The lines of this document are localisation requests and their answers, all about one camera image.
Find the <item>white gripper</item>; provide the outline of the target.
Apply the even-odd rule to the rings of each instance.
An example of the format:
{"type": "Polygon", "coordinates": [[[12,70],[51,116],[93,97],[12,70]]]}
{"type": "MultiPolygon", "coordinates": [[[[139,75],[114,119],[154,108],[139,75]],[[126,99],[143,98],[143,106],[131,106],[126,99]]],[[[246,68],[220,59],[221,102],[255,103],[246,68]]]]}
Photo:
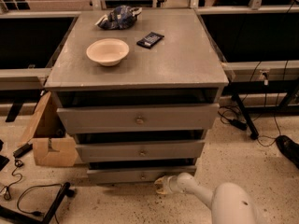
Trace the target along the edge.
{"type": "Polygon", "coordinates": [[[180,193],[180,187],[178,186],[178,177],[176,175],[167,175],[159,177],[155,182],[155,185],[162,185],[156,187],[156,192],[161,195],[180,193]]]}

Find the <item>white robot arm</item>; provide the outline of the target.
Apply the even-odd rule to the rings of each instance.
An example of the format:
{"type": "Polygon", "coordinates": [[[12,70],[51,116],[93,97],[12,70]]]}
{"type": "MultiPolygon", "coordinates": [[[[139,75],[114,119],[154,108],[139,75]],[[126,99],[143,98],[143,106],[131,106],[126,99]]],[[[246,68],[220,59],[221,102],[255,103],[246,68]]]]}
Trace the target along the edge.
{"type": "Polygon", "coordinates": [[[237,184],[226,182],[212,190],[199,184],[194,176],[181,173],[162,176],[154,185],[159,194],[194,195],[211,211],[212,224],[267,224],[258,206],[237,184]]]}

